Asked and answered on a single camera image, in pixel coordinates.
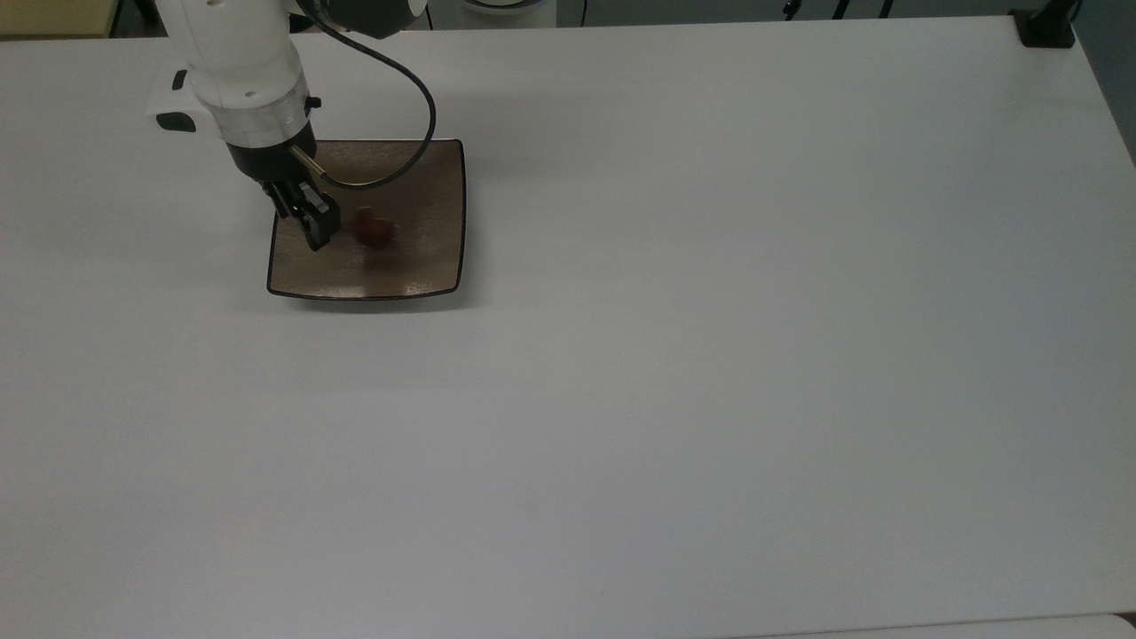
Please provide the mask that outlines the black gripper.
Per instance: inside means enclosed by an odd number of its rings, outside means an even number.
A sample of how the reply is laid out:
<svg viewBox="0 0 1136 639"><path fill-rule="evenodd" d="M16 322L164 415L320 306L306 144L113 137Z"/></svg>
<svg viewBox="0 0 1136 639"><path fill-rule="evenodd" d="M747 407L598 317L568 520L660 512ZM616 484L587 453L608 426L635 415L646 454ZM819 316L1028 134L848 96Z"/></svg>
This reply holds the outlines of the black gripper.
<svg viewBox="0 0 1136 639"><path fill-rule="evenodd" d="M276 217L281 221L296 218L309 250L321 250L337 234L341 210L336 199L315 185L308 167L291 151L292 146L296 146L307 156L315 156L318 147L309 122L276 146L248 148L231 142L225 146L239 171L264 186Z"/></svg>

